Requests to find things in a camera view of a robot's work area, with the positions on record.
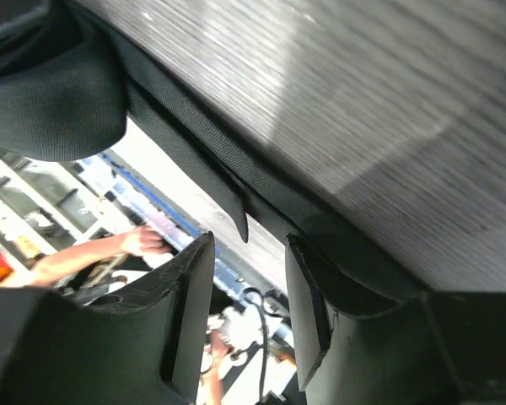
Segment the black tie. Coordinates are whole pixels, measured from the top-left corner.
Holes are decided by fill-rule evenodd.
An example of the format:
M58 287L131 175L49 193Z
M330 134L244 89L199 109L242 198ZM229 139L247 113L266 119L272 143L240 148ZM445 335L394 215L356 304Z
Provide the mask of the black tie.
M0 1L0 149L47 161L117 143L134 121L231 217L253 218L299 248L324 294L344 289L401 301L424 284L286 165L141 47L66 1Z

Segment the person's bare hand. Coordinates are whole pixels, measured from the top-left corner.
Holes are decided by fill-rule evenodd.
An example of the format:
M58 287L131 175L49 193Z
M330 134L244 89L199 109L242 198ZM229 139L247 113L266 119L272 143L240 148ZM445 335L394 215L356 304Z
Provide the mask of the person's bare hand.
M121 249L136 257L163 255L172 252L172 247L151 227L144 225L121 236Z

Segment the person's bare forearm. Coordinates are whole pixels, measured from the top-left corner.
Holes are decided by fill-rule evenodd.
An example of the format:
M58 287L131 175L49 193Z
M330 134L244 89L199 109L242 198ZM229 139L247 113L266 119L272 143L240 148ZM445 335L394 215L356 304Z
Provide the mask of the person's bare forearm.
M126 235L87 241L41 258L27 273L14 272L1 283L2 288L24 286L53 287L62 278L75 274L107 257L126 252Z

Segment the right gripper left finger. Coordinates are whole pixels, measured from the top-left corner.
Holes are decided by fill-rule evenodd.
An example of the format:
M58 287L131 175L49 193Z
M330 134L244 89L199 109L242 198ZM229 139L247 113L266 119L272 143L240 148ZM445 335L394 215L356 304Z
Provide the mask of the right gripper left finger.
M0 288L0 404L191 404L215 264L211 233L91 305Z

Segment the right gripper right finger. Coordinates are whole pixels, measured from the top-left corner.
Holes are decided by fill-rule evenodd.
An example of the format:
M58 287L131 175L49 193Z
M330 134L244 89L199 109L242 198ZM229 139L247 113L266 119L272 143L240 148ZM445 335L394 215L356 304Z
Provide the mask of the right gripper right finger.
M298 387L310 404L506 404L506 293L392 303L286 242Z

